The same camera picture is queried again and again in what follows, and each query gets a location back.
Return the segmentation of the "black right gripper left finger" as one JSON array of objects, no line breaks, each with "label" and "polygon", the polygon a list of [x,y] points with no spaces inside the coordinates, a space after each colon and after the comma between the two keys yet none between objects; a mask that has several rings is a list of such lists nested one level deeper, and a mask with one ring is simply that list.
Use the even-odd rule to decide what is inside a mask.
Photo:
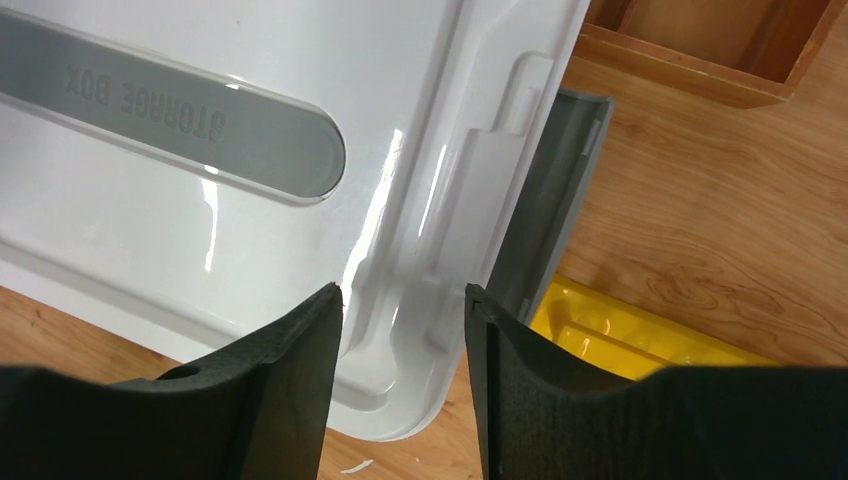
[{"label": "black right gripper left finger", "polygon": [[156,379],[1,369],[5,479],[313,479],[342,329],[328,284],[283,317]]}]

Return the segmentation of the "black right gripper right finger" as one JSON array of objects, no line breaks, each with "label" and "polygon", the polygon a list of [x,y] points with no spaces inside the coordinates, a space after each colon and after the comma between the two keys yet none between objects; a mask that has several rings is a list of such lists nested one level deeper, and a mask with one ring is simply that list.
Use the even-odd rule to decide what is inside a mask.
[{"label": "black right gripper right finger", "polygon": [[465,345],[487,479],[843,479],[847,372],[666,367],[632,381],[561,349],[481,286]]}]

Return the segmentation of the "white plastic bin lid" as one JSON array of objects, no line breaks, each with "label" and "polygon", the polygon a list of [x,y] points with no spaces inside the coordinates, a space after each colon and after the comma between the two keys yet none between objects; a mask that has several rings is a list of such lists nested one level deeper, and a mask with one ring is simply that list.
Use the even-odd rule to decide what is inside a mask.
[{"label": "white plastic bin lid", "polygon": [[5,1],[1,283],[180,362],[343,294],[328,425],[438,415],[585,1]]}]

